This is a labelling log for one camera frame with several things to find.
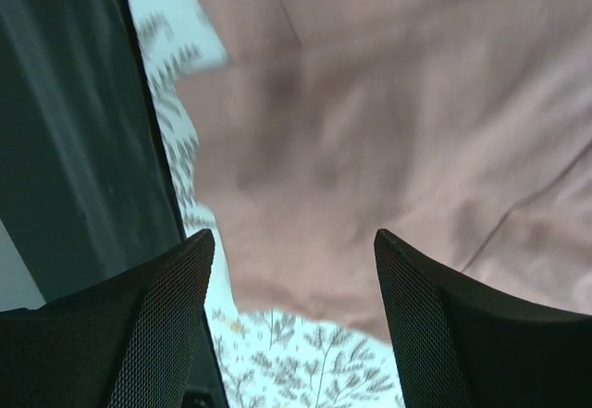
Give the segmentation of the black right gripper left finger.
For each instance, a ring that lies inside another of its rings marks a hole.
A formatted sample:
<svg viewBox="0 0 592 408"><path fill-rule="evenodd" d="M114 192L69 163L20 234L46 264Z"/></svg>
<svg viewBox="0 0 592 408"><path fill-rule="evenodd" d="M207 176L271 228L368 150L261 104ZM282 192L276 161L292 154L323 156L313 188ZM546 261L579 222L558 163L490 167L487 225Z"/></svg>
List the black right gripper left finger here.
<svg viewBox="0 0 592 408"><path fill-rule="evenodd" d="M5 407L220 407L202 330L208 229L154 260L37 309L1 315Z"/></svg>

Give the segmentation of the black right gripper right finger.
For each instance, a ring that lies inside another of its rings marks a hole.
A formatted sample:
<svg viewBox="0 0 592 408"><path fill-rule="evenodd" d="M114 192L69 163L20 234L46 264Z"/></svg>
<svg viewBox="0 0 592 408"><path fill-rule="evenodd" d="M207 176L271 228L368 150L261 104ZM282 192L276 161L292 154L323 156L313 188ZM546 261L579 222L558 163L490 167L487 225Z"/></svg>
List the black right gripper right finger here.
<svg viewBox="0 0 592 408"><path fill-rule="evenodd" d="M590 406L589 315L497 291L385 229L374 249L405 406Z"/></svg>

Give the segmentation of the pink t shirt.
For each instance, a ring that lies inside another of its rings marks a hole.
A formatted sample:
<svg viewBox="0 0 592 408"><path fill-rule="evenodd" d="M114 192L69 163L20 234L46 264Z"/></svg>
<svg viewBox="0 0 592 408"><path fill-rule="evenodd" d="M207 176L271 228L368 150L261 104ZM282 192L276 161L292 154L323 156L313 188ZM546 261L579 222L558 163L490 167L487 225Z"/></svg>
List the pink t shirt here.
<svg viewBox="0 0 592 408"><path fill-rule="evenodd" d="M199 0L178 84L242 312L388 337L373 240L591 309L591 0Z"/></svg>

